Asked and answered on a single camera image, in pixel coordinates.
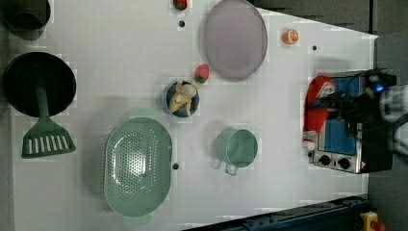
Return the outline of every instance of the toy orange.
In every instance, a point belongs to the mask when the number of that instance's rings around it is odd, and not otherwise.
[[[285,41],[286,44],[295,44],[299,40],[299,33],[297,30],[289,30],[283,34],[283,41]]]

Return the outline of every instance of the food item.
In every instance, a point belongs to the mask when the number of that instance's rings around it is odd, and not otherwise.
[[[194,80],[200,84],[204,84],[210,77],[210,68],[207,64],[199,66],[194,73]]]
[[[192,98],[197,94],[200,87],[197,84],[185,84],[180,80],[176,85],[176,92],[170,99],[168,108],[174,114],[181,107],[186,105],[187,116],[191,116],[191,102]]]
[[[297,30],[289,30],[283,35],[283,41],[285,41],[286,44],[292,45],[297,43],[298,40],[299,33],[297,32]]]
[[[173,0],[173,4],[179,11],[183,11],[187,8],[187,0]]]

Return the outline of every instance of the yellow object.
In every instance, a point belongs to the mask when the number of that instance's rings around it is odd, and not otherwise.
[[[375,221],[378,221],[378,215],[375,212],[368,212],[365,214],[360,214],[360,217],[363,219],[364,227],[361,231],[375,231],[371,228],[371,224]]]
[[[168,105],[170,111],[174,113],[186,105],[187,116],[191,116],[191,99],[195,97],[199,88],[197,84],[183,85],[183,81],[179,81],[176,85],[176,92]]]

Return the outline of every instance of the green mug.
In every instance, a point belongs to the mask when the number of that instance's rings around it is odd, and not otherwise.
[[[236,176],[238,168],[254,162],[258,142],[248,130],[226,129],[217,137],[216,151],[221,161],[226,163],[225,172]]]

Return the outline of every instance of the oven knob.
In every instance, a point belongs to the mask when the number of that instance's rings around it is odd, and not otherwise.
[[[346,158],[341,159],[337,163],[339,163],[342,169],[348,169],[350,167],[350,161]]]
[[[320,157],[319,161],[324,165],[328,166],[330,164],[330,157],[323,155]]]

